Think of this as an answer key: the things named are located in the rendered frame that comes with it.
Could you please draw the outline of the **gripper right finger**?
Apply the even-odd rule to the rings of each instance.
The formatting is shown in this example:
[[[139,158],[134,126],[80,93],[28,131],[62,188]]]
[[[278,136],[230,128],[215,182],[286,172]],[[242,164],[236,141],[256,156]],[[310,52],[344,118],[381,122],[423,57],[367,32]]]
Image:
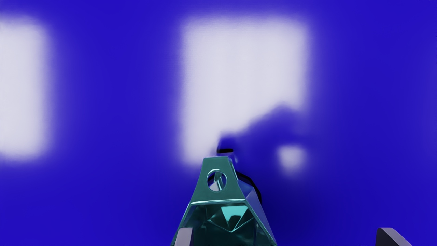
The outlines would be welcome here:
[[[395,229],[385,227],[377,229],[376,246],[412,246],[412,244]]]

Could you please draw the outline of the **teal faceted mug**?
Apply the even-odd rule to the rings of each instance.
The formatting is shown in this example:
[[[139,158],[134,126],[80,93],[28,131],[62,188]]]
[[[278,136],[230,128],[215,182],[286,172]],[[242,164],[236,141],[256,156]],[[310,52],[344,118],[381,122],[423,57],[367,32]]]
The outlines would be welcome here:
[[[278,246],[256,186],[238,173],[231,155],[203,159],[179,228],[192,227],[194,246]]]

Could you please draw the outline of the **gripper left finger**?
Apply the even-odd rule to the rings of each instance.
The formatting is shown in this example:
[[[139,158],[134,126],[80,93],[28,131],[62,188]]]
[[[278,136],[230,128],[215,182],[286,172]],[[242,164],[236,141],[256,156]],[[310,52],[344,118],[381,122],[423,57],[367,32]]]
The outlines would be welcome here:
[[[194,246],[192,227],[179,228],[176,234],[175,246]]]

